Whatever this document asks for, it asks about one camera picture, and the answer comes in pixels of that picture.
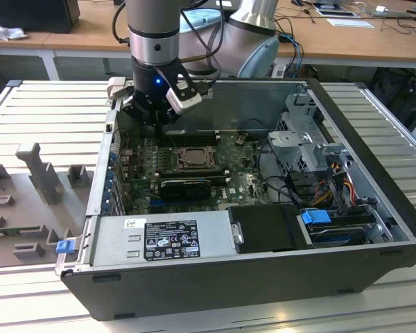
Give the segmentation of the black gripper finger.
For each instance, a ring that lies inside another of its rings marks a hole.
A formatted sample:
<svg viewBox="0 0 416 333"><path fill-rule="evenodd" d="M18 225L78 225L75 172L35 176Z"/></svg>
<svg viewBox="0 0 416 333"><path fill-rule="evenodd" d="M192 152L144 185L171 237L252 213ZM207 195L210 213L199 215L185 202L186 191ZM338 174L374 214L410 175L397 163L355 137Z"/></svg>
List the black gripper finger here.
<svg viewBox="0 0 416 333"><path fill-rule="evenodd" d="M174 110L158 112L158 138L161 139L164 134L164 126L175 123L180 118Z"/></svg>
<svg viewBox="0 0 416 333"><path fill-rule="evenodd" d="M159 137L158 109L148 97L132 96L125 101L122 110L137 122L142 135Z"/></svg>

